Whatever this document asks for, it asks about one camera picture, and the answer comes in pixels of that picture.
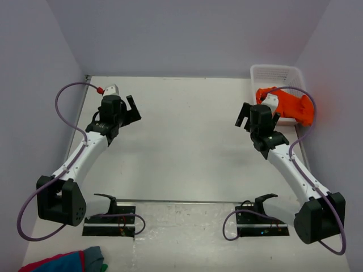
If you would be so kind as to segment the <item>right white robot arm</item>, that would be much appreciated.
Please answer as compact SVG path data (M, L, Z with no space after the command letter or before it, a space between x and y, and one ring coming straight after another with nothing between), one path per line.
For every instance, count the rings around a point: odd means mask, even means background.
M322 185L293 154L287 138L275 129L279 117L267 105L244 103L235 123L249 132L254 148L280 172L297 197L296 204L273 193L257 197L254 212L293 226L305 244L340 235L345 248L345 198Z

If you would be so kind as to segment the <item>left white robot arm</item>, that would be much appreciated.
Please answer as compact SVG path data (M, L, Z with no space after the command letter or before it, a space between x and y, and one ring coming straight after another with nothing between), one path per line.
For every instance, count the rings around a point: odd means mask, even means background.
M106 95L87 125L85 139L65 164L51 176L41 176L36 184L37 211L41 219L70 226L78 226L83 218L112 214L116 210L115 197L95 193L86 196L81 184L98 157L118 136L119 130L139 121L141 115L132 96L122 100L119 95Z

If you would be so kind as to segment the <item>orange t shirt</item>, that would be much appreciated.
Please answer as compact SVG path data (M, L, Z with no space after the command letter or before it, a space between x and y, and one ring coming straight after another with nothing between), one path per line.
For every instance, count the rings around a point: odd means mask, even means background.
M272 91L271 94L278 98L275 111L280 114L280 117L293 118L303 126L313 124L315 109L307 95L296 97L282 89Z

